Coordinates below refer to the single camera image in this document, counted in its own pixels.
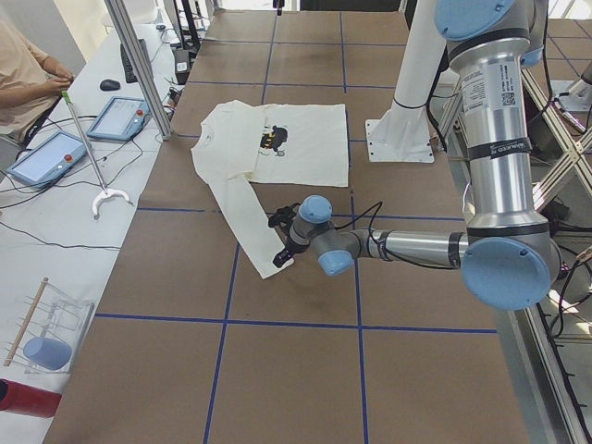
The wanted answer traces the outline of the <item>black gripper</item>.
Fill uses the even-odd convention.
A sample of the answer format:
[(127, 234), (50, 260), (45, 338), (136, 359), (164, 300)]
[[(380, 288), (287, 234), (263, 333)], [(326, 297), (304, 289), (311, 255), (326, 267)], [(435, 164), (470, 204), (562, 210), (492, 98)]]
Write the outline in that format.
[(278, 208), (278, 210), (268, 218), (268, 226), (270, 228), (279, 228), (286, 236), (284, 249), (277, 253), (272, 261), (275, 267), (283, 267), (293, 258), (294, 254), (304, 253), (308, 249), (308, 245), (298, 243), (290, 234), (292, 224), (297, 216), (296, 209), (299, 205), (299, 203), (293, 203)]

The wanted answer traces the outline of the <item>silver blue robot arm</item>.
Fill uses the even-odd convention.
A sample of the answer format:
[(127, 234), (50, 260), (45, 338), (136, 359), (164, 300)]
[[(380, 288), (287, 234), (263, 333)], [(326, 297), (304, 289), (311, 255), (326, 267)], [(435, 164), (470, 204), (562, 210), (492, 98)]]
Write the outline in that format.
[(341, 231), (321, 196), (269, 219), (286, 237), (274, 265), (315, 252), (336, 276), (361, 257), (457, 269), (480, 301), (504, 311), (540, 302), (561, 267), (548, 220), (535, 208), (521, 74), (543, 56), (544, 1), (420, 1), (390, 110), (367, 122), (370, 150), (404, 150), (411, 117), (428, 107), (447, 61), (460, 80), (474, 212), (463, 232)]

